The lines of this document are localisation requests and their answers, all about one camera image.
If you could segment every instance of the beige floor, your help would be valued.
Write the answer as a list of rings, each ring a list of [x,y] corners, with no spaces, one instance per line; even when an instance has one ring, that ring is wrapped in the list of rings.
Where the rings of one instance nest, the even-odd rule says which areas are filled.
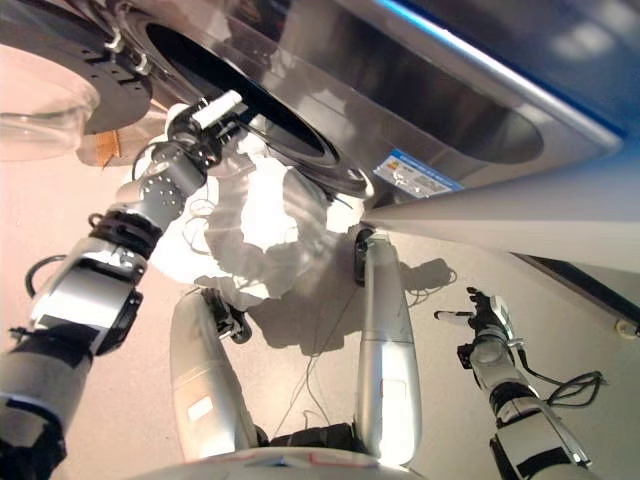
[[[108,206],[124,171],[101,171],[74,158],[0,165],[3,331],[25,323],[26,269],[68,251],[85,235],[87,215]],[[560,413],[603,478],[638,476],[639,342],[618,337],[612,317],[510,255],[404,235],[392,239],[406,264],[407,283],[437,286],[445,264],[457,274],[454,283],[411,308],[423,402],[423,441],[414,469],[434,480],[498,475],[488,449],[491,412],[456,357],[457,345],[472,332],[433,319],[438,309],[467,308],[464,288],[474,285],[507,300],[534,368],[560,378],[592,369],[605,373],[611,385],[594,406]],[[335,258],[319,262],[280,303],[254,309],[251,342],[227,343],[254,421],[270,436],[303,428],[306,421],[322,425],[301,385],[309,355],[319,353],[332,330],[326,351],[313,360],[310,386],[332,422],[351,420],[363,297],[350,279],[350,248],[345,240]],[[95,361],[68,435],[69,457],[55,478],[122,478],[180,462],[168,340],[173,305],[186,288],[154,269],[145,277],[137,323],[122,349]],[[9,346],[7,335],[2,342]]]

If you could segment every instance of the silver robot leg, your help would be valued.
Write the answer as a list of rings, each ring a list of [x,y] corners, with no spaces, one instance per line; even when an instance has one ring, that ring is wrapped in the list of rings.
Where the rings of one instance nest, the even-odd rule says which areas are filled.
[[[199,291],[184,296],[174,310],[171,382],[185,460],[258,446],[242,388]]]
[[[404,465],[422,433],[413,332],[395,248],[374,233],[366,249],[356,434],[371,455]]]

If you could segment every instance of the clear plastic basket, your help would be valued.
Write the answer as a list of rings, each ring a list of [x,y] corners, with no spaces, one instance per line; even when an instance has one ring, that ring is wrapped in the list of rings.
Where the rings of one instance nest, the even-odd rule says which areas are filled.
[[[96,89],[71,70],[0,45],[0,160],[75,151],[99,101]]]

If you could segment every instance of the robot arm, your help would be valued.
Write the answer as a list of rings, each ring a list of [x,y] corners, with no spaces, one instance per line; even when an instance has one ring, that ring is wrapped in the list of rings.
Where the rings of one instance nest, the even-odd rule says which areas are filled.
[[[118,191],[35,296],[33,329],[0,358],[0,478],[48,478],[66,456],[64,434],[93,357],[124,342],[146,261],[206,182],[229,135],[221,120],[241,101],[234,91],[205,97],[173,119],[147,171]]]
[[[473,369],[496,416],[497,433],[490,446],[505,480],[596,479],[576,438],[538,396],[516,368],[512,347],[522,348],[514,337],[504,301],[469,288],[476,312],[436,312],[436,318],[467,318],[475,331],[472,344],[458,347],[464,368]]]

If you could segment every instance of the white cloth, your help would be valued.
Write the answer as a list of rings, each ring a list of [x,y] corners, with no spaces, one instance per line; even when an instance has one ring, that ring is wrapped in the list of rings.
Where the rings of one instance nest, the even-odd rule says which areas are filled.
[[[173,118],[185,106],[174,105]],[[166,140],[166,135],[152,140]],[[218,288],[239,310],[280,298],[333,242],[359,222],[362,201],[322,190],[270,156],[248,134],[229,145],[207,184],[158,242],[151,264],[182,283]],[[150,150],[138,172],[151,162]]]

